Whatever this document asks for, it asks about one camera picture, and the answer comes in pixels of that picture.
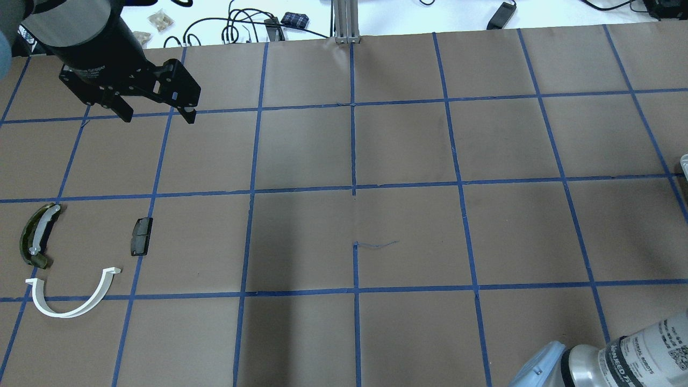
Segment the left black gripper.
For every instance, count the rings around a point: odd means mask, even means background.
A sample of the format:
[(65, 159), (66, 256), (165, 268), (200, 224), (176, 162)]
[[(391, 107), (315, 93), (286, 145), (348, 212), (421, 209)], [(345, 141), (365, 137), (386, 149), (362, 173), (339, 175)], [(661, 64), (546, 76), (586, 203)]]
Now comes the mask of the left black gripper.
[(150, 63), (131, 30), (103, 30), (89, 41), (59, 47), (58, 57), (59, 79), (84, 104), (101, 104), (105, 93), (105, 108), (130, 123), (133, 109), (121, 95), (142, 96), (175, 108), (188, 124), (196, 122), (201, 86), (178, 59)]

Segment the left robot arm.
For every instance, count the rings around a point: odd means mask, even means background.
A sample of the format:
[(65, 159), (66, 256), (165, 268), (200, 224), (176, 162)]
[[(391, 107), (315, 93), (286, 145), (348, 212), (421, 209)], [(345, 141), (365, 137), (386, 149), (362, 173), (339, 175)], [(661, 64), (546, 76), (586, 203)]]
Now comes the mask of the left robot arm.
[(166, 104), (192, 124), (201, 87), (178, 59), (148, 61), (121, 17), (123, 1), (2, 1), (2, 76), (19, 27), (62, 61), (59, 78), (84, 104), (130, 122), (127, 96)]

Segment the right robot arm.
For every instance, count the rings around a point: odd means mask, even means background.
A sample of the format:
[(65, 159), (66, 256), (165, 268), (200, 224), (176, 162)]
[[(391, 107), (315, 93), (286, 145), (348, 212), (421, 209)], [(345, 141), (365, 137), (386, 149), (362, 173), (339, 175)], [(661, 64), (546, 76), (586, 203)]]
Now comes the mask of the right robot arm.
[(686, 310), (604, 348), (551, 341), (509, 386), (686, 386)]

